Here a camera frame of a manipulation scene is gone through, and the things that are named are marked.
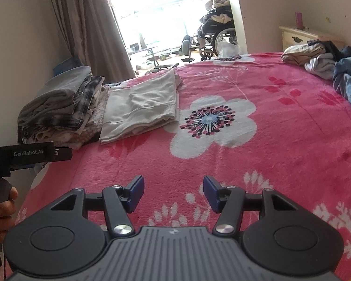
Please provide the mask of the person's left hand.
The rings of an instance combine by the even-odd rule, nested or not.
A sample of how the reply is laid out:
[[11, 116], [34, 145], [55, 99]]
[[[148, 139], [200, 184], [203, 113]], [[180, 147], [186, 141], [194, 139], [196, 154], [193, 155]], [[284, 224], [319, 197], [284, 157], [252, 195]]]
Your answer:
[[15, 200], [17, 197], [18, 191], [13, 186], [9, 193], [9, 199], [0, 203], [0, 244], [3, 243], [8, 231], [14, 225], [12, 216], [16, 212]]

